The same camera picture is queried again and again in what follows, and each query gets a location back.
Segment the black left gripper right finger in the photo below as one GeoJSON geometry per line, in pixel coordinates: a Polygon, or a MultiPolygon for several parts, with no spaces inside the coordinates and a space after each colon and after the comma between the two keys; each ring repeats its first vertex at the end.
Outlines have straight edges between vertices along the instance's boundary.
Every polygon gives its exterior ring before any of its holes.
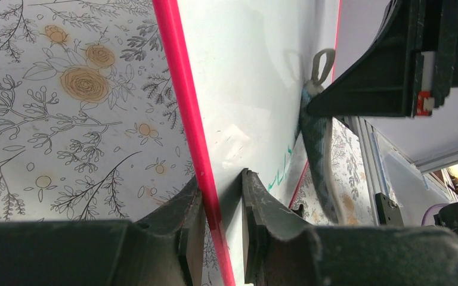
{"type": "Polygon", "coordinates": [[[437,227],[315,226],[242,170],[245,283],[458,285],[458,235],[437,227]]]}

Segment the grey glitter eraser mitt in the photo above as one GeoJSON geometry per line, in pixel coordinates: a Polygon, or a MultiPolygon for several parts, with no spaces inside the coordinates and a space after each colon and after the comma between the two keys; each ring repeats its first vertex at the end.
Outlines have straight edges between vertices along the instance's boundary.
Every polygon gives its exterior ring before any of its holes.
{"type": "Polygon", "coordinates": [[[335,177],[331,166],[333,119],[331,117],[314,117],[307,113],[307,106],[324,91],[322,83],[327,79],[335,62],[336,51],[332,48],[322,49],[313,58],[311,78],[303,85],[299,113],[301,131],[312,184],[322,209],[333,223],[347,225],[344,207],[336,196],[335,177]]]}

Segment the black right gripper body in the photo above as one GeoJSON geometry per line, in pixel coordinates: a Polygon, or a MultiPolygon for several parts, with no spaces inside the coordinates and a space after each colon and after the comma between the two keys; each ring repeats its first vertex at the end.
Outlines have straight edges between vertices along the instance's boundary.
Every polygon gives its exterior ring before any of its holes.
{"type": "Polygon", "coordinates": [[[419,1],[413,116],[430,116],[458,88],[458,1],[419,1]]]}

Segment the pink framed whiteboard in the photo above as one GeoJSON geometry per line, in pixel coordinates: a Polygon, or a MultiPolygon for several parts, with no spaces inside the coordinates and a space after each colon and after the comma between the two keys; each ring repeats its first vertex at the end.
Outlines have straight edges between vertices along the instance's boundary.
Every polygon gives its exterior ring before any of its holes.
{"type": "Polygon", "coordinates": [[[256,172],[284,205],[307,160],[297,135],[312,59],[334,48],[339,1],[154,1],[219,276],[243,285],[237,178],[256,172]]]}

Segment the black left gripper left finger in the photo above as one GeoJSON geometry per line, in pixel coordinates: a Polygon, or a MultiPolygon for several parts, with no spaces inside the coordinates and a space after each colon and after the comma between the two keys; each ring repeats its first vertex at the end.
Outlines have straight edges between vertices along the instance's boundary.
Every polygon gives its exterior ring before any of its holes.
{"type": "Polygon", "coordinates": [[[144,218],[0,223],[0,285],[200,285],[196,179],[144,218]]]}

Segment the floral table mat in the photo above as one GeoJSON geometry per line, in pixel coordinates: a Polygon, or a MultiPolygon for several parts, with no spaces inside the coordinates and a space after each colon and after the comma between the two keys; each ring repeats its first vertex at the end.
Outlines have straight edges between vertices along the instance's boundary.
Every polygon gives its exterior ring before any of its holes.
{"type": "MultiPolygon", "coordinates": [[[[0,223],[136,221],[195,175],[153,3],[0,1],[0,223]]],[[[285,206],[334,224],[308,163],[285,206]]]]}

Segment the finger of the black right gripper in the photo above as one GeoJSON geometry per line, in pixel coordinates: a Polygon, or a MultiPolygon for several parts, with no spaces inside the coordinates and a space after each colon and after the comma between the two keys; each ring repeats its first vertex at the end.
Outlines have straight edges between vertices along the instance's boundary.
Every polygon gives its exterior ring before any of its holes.
{"type": "Polygon", "coordinates": [[[368,50],[307,105],[310,116],[411,115],[421,1],[390,1],[368,50]]]}

